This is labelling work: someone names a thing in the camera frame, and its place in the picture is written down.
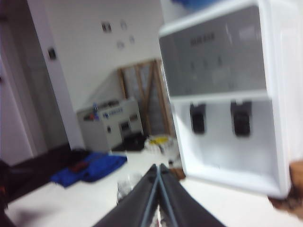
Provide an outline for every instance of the wall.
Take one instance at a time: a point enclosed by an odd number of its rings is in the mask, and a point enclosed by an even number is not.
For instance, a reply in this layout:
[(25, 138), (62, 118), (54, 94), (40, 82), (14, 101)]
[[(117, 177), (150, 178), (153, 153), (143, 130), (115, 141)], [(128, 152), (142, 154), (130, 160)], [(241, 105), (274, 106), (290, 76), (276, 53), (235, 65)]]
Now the wall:
[[(159, 1), (44, 0), (57, 55), (74, 111), (93, 102), (121, 98), (119, 66), (160, 57), (158, 30), (163, 23)], [(121, 29), (124, 20), (127, 30)], [(101, 22), (111, 23), (104, 33)], [(134, 44), (129, 36), (134, 36)], [(117, 41), (125, 48), (119, 50)]]
[(7, 80), (13, 89), (14, 97), (17, 100), (18, 110), (22, 121), (26, 124), (28, 140), (33, 155), (38, 155), (47, 151), (46, 143), (42, 134), (42, 129), (33, 105), (28, 85), (24, 76), (18, 52), (13, 43), (13, 37), (9, 23), (3, 23), (1, 27), (1, 60), (6, 68)]
[(6, 68), (1, 62), (0, 88), (0, 158), (9, 165), (16, 164), (33, 157), (31, 143), (28, 140), (29, 130), (26, 129), (18, 108), (18, 100), (13, 94), (13, 84), (8, 78)]
[(53, 40), (53, 33), (49, 25), (49, 19), (46, 15), (45, 5), (41, 0), (27, 0), (27, 2), (53, 86), (68, 142), (71, 149), (84, 147), (79, 123), (71, 105), (71, 98), (67, 89), (61, 63), (58, 58), (56, 60), (51, 60), (47, 53), (47, 50), (50, 47), (55, 48), (55, 50), (56, 47)]
[(12, 42), (20, 58), (47, 149), (66, 144), (65, 129), (27, 1), (19, 1), (14, 10), (8, 13), (8, 18)]

